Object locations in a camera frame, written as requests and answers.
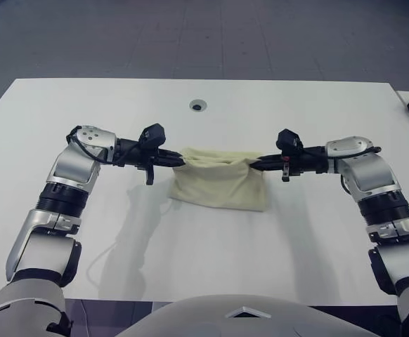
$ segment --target fabric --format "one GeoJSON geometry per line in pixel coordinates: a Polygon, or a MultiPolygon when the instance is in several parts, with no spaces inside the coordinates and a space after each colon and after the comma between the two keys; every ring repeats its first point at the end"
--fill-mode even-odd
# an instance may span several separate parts
{"type": "Polygon", "coordinates": [[[202,206],[265,211],[263,172],[249,165],[256,152],[181,151],[186,165],[175,167],[170,197],[202,206]]]}

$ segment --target cable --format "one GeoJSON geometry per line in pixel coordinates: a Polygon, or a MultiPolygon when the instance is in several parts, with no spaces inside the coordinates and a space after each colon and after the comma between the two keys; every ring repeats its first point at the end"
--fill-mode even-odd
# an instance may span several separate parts
{"type": "Polygon", "coordinates": [[[92,285],[94,285],[97,289],[98,289],[98,283],[95,283],[95,281],[92,279],[91,276],[91,269],[92,267],[111,249],[113,249],[115,246],[117,245],[117,243],[112,243],[109,247],[107,247],[104,251],[102,251],[101,253],[99,253],[91,262],[91,264],[87,267],[86,269],[86,278],[88,279],[89,282],[92,283],[92,285]]]}
{"type": "Polygon", "coordinates": [[[342,174],[340,175],[340,185],[342,185],[342,188],[346,193],[351,195],[350,190],[345,185],[344,176],[342,174]]]}
{"type": "Polygon", "coordinates": [[[310,156],[313,156],[313,157],[326,158],[326,159],[348,159],[348,158],[358,157],[358,156],[361,156],[361,155],[366,154],[366,153],[381,152],[381,147],[369,147],[368,149],[366,149],[366,150],[364,150],[362,152],[355,153],[355,154],[348,154],[346,156],[340,156],[340,157],[327,156],[326,154],[316,154],[316,153],[309,152],[306,149],[303,149],[302,151],[303,151],[303,153],[309,154],[310,156]]]}
{"type": "Polygon", "coordinates": [[[87,311],[86,311],[86,306],[84,306],[83,300],[79,300],[81,303],[81,308],[83,309],[84,313],[84,324],[86,325],[86,335],[87,337],[91,337],[91,330],[89,329],[89,321],[87,319],[87,311]]]}

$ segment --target silver robot arm segment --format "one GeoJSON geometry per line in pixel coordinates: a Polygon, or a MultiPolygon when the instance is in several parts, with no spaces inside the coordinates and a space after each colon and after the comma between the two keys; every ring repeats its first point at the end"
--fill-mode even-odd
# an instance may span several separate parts
{"type": "MultiPolygon", "coordinates": [[[[327,144],[329,150],[339,146],[327,144]]],[[[376,247],[369,251],[381,290],[398,296],[402,336],[409,336],[409,205],[389,165],[376,153],[334,160],[346,186],[358,203],[367,233],[376,247]]]]}
{"type": "MultiPolygon", "coordinates": [[[[112,161],[117,141],[114,133],[85,126],[77,130],[76,136],[90,153],[112,161]]],[[[66,235],[78,232],[81,212],[99,172],[100,163],[74,142],[59,154],[36,208],[28,213],[11,249],[6,262],[8,281],[24,270],[41,269],[58,274],[61,286],[70,283],[76,270],[70,256],[77,260],[81,245],[66,235]]]]}

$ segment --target white cable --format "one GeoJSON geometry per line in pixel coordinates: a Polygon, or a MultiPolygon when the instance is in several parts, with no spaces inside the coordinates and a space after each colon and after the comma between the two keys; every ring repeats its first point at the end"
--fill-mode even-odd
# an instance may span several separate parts
{"type": "Polygon", "coordinates": [[[83,309],[83,312],[84,312],[84,324],[86,325],[86,335],[87,337],[91,337],[91,331],[89,330],[89,321],[87,319],[86,307],[84,306],[83,300],[79,300],[79,302],[81,303],[81,308],[83,309]]]}
{"type": "Polygon", "coordinates": [[[86,269],[86,278],[88,279],[88,281],[95,286],[98,289],[98,283],[96,283],[91,276],[91,269],[92,267],[111,249],[113,249],[115,246],[117,245],[116,242],[112,243],[109,247],[107,247],[104,251],[102,251],[101,253],[98,254],[98,256],[96,258],[94,258],[91,262],[91,264],[87,267],[86,269]]]}

